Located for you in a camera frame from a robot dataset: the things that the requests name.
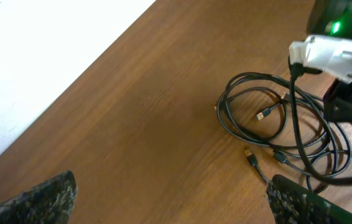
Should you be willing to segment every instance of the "white plastic bracket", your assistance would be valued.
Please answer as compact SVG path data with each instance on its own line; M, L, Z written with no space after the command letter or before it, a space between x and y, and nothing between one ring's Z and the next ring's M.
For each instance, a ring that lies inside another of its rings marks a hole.
M310 35L289 46L290 64L316 68L349 84L352 82L352 40Z

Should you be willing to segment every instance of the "white backdrop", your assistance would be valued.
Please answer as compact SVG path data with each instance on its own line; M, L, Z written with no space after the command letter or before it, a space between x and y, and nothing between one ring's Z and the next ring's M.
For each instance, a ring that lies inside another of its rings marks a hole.
M154 0L0 0L0 154Z

